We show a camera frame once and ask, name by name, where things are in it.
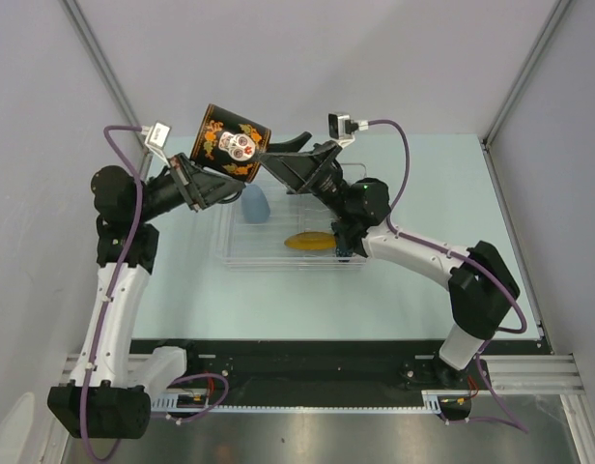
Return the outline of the light blue plastic cup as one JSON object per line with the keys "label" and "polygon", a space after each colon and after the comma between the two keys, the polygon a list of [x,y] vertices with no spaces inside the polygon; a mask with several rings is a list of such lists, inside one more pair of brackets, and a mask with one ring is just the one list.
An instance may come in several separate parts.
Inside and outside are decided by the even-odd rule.
{"label": "light blue plastic cup", "polygon": [[244,221],[249,224],[262,224],[269,220],[269,202],[259,186],[250,184],[243,190],[241,212]]}

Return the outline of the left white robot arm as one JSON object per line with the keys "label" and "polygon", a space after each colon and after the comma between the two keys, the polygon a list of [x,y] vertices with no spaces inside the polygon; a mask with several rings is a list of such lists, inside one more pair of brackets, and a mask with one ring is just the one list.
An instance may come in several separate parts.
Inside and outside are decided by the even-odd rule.
{"label": "left white robot arm", "polygon": [[96,301],[70,378],[51,388],[47,399],[49,410],[72,437],[138,439],[147,430],[153,402],[174,380],[188,387],[200,379],[202,363],[188,341],[165,341],[141,366],[128,368],[134,323],[159,244],[151,222],[181,205],[207,209],[244,187],[183,154],[147,182],[117,165],[93,176],[99,214]]}

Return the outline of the clear plastic dish rack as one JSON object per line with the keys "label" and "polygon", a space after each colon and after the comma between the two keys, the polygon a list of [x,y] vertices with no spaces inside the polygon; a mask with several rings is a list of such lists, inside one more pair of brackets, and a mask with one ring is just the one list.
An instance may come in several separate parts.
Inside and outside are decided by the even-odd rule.
{"label": "clear plastic dish rack", "polygon": [[305,231],[331,233],[334,214],[311,194],[295,195],[261,169],[252,183],[264,192],[270,207],[269,220],[249,224],[241,212],[241,198],[217,212],[217,256],[231,269],[248,270],[341,270],[361,268],[366,259],[354,255],[350,263],[339,263],[334,248],[297,250],[284,245],[292,235]]}

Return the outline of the yellow brown round saucer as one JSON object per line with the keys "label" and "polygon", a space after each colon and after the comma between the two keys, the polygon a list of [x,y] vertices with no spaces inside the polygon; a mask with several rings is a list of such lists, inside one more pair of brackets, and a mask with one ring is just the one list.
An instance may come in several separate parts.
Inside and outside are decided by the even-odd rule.
{"label": "yellow brown round saucer", "polygon": [[284,245],[297,250],[326,250],[336,247],[333,234],[320,231],[305,231],[290,236],[284,241]]}

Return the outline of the red interior dark mug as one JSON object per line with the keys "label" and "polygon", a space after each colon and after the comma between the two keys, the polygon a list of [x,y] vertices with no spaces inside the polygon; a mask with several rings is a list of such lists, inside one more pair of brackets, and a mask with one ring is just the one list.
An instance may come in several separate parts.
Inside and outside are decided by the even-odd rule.
{"label": "red interior dark mug", "polygon": [[194,163],[244,183],[251,183],[266,151],[271,130],[243,116],[209,104],[189,155]]}

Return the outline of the blue triangle patterned bowl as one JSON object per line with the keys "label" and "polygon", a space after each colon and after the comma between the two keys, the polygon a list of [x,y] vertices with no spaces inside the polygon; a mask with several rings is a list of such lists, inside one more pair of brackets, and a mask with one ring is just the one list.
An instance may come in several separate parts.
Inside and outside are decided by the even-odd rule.
{"label": "blue triangle patterned bowl", "polygon": [[336,245],[334,256],[339,263],[350,263],[354,257],[354,251],[350,246]]}

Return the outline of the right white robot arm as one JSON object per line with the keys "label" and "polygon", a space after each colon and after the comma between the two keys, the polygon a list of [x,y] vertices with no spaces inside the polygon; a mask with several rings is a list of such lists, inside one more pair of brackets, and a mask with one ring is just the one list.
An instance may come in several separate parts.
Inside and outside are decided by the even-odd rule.
{"label": "right white robot arm", "polygon": [[385,182],[366,177],[349,183],[337,161],[343,146],[336,140],[302,146],[296,139],[258,151],[256,158],[289,192],[309,193],[335,216],[331,225],[336,253],[397,264],[447,290],[453,325],[435,355],[434,375],[446,388],[468,377],[468,365],[501,329],[516,307],[520,289],[500,253],[490,243],[463,248],[405,232],[390,220],[391,200]]}

